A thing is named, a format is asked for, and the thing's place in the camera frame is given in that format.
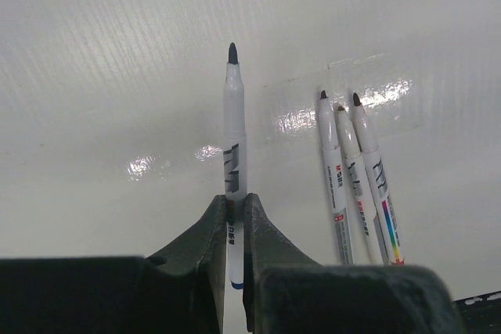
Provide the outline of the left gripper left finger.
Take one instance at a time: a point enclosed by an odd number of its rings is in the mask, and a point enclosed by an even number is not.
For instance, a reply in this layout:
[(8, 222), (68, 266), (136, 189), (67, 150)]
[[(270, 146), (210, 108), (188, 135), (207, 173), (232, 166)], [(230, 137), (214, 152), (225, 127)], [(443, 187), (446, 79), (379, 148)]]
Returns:
[(220, 333), (225, 200), (148, 257), (4, 259), (4, 333)]

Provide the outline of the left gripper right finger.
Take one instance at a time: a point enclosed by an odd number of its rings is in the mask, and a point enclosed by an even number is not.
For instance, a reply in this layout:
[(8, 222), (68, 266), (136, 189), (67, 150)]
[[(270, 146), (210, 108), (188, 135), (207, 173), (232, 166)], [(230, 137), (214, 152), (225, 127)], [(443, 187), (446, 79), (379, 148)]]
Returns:
[(243, 305), (251, 333), (465, 333), (442, 280), (416, 266), (322, 266), (267, 217), (244, 212)]

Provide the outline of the blue marker pen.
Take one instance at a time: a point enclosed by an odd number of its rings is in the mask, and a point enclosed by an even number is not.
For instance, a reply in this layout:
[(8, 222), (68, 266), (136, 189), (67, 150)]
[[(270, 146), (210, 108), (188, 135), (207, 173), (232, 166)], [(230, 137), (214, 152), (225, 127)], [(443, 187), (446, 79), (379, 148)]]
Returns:
[(228, 272), (234, 289), (244, 286), (243, 213), (247, 197), (247, 135), (244, 84), (236, 45), (229, 45), (223, 88), (223, 171), (226, 201)]

